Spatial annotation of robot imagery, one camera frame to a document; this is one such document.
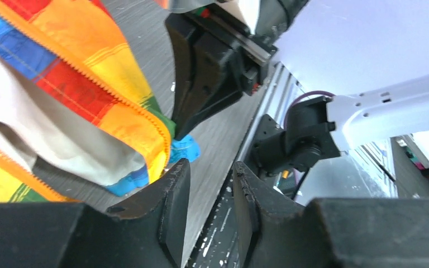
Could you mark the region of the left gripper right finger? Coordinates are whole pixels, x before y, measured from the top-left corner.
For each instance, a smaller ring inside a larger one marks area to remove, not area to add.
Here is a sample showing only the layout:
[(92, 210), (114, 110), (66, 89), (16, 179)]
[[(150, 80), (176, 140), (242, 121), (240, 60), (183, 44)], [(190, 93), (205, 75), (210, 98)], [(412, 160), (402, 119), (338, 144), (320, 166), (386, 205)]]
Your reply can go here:
[(429, 199), (301, 206), (241, 161), (232, 174), (241, 267), (429, 267)]

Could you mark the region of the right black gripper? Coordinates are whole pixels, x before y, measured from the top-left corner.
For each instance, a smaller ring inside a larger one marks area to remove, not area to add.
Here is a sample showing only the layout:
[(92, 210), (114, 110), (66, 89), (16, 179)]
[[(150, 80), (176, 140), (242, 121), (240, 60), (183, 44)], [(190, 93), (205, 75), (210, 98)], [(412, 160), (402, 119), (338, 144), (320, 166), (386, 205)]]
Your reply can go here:
[(171, 119), (181, 140), (264, 83), (275, 42), (306, 1), (164, 1), (174, 54)]

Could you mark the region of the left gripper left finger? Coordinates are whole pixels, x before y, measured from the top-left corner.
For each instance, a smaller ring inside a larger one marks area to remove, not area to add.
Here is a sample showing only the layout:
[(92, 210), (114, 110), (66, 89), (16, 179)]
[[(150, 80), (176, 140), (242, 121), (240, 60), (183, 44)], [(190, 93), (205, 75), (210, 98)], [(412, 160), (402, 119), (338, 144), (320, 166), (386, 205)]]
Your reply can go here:
[(0, 203), (0, 267), (181, 267), (190, 164), (100, 212), (84, 203)]

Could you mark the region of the rainbow striped zip jacket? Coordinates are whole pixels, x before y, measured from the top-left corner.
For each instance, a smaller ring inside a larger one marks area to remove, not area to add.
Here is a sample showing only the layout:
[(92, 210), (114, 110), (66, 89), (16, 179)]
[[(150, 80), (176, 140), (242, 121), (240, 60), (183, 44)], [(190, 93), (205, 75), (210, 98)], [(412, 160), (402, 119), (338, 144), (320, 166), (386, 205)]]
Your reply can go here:
[(101, 1), (0, 1), (0, 202), (64, 202), (41, 158), (116, 196), (200, 156)]

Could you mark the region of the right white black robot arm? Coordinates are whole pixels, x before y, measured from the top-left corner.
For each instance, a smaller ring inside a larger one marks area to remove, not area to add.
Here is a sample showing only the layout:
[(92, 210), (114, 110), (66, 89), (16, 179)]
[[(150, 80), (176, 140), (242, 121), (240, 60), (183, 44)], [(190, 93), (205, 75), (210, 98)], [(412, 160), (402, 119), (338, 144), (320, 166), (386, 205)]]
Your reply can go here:
[(267, 173), (309, 170), (429, 130), (429, 1), (161, 1), (174, 54), (174, 138), (263, 85), (279, 63), (314, 99), (252, 148)]

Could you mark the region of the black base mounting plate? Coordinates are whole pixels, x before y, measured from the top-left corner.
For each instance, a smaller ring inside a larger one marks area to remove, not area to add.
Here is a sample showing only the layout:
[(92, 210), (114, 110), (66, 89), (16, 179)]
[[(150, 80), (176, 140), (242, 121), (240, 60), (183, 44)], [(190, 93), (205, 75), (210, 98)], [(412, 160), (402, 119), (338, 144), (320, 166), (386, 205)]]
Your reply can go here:
[[(281, 132), (282, 127), (268, 114), (260, 117), (254, 132), (254, 141)], [(273, 176), (263, 171), (259, 178), (291, 197), (297, 186), (298, 174), (290, 169)], [(239, 267), (237, 250), (237, 224), (233, 199), (232, 169), (226, 176), (216, 202), (205, 222), (185, 267)]]

